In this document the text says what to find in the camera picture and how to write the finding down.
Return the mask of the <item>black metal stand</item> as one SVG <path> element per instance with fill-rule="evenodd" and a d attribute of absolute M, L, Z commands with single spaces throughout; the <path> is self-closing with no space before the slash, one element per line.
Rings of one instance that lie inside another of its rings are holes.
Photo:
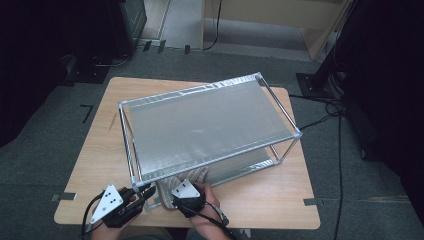
<path fill-rule="evenodd" d="M 334 40 L 330 51 L 327 51 L 326 47 L 333 39 L 334 33 L 342 31 L 353 2 L 354 0 L 317 0 L 311 12 L 307 13 L 309 20 L 306 27 L 300 28 L 300 33 L 310 58 L 321 60 L 321 65 L 314 74 L 296 74 L 303 96 L 332 97 L 327 82 L 332 66 L 331 55 L 337 40 Z"/>

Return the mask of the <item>person's left hand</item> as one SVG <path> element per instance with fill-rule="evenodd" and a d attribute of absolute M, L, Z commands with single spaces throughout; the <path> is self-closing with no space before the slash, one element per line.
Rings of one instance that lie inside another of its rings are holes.
<path fill-rule="evenodd" d="M 130 219 L 120 228 L 108 228 L 102 221 L 95 224 L 91 232 L 91 240 L 120 240 L 126 228 L 132 224 L 137 216 Z"/>

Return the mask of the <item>black cabinet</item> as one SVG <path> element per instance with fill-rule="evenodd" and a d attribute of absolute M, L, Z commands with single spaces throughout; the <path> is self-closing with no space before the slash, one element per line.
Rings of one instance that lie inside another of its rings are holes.
<path fill-rule="evenodd" d="M 116 56 L 130 57 L 147 22 L 144 0 L 107 0 Z"/>

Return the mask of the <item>black stand base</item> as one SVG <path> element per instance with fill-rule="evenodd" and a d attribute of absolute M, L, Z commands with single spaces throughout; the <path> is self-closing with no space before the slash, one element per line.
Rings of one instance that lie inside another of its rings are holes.
<path fill-rule="evenodd" d="M 68 85 L 73 85 L 74 83 L 102 84 L 110 68 L 120 67 L 129 59 L 128 55 L 118 58 L 104 55 L 94 56 L 89 60 L 87 66 L 84 66 L 80 60 L 76 60 L 65 82 Z"/>

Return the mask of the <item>person's right hand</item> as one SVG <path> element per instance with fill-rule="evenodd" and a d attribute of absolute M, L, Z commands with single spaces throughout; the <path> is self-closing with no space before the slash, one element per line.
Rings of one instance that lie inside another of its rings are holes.
<path fill-rule="evenodd" d="M 216 221 L 219 220 L 219 215 L 216 213 L 216 211 L 213 209 L 212 205 L 219 206 L 220 202 L 215 197 L 212 187 L 209 183 L 196 183 L 196 188 L 200 191 L 202 191 L 205 194 L 206 197 L 206 206 L 200 211 L 201 214 L 205 215 L 206 217 L 209 217 L 211 219 L 214 219 Z M 209 220 L 205 219 L 202 216 L 195 216 L 190 218 L 190 222 L 193 224 L 196 230 L 199 232 L 205 231 L 205 230 L 212 230 L 217 229 L 217 226 L 213 223 L 211 223 Z"/>

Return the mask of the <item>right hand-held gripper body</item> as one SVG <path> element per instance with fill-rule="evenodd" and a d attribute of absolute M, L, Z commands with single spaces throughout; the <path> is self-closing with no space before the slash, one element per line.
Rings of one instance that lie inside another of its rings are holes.
<path fill-rule="evenodd" d="M 173 206 L 180 210 L 186 218 L 195 216 L 205 206 L 205 194 L 188 179 L 184 179 L 171 191 L 171 194 Z"/>

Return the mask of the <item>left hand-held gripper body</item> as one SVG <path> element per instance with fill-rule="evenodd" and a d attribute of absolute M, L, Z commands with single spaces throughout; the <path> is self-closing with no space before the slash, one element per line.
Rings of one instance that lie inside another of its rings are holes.
<path fill-rule="evenodd" d="M 96 207 L 90 224 L 102 221 L 108 228 L 121 228 L 143 210 L 145 199 L 133 189 L 118 190 L 113 184 L 107 186 Z"/>

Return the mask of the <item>beige wooden partition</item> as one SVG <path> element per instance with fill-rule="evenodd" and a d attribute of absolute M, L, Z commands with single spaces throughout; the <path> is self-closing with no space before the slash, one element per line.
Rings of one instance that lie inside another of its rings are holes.
<path fill-rule="evenodd" d="M 343 22 L 353 0 L 201 0 L 201 16 L 286 25 L 300 29 L 311 59 L 316 60 L 330 34 Z"/>

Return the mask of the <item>silver metal two-tier rack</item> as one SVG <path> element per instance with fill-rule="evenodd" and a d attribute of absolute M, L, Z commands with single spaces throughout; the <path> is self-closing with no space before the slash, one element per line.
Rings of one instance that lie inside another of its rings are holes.
<path fill-rule="evenodd" d="M 261 73 L 118 103 L 132 187 L 207 167 L 219 185 L 279 165 L 302 136 Z"/>

